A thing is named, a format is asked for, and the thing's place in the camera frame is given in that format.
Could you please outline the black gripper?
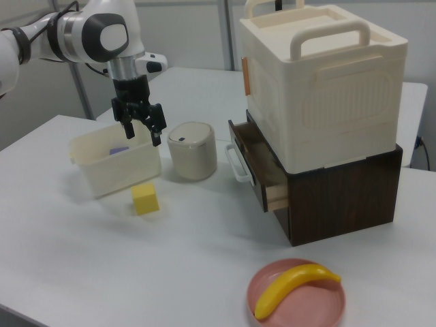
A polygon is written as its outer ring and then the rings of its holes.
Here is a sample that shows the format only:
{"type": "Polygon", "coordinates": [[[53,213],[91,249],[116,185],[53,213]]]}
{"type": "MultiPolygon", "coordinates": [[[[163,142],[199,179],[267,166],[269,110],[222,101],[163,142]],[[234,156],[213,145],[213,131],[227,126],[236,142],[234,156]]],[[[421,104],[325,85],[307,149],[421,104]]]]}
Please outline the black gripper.
{"type": "Polygon", "coordinates": [[[162,130],[167,127],[161,104],[149,102],[150,89],[146,76],[131,80],[113,80],[116,97],[112,99],[115,121],[121,123],[127,139],[135,136],[132,119],[142,121],[151,133],[153,146],[161,144],[162,130]]]}

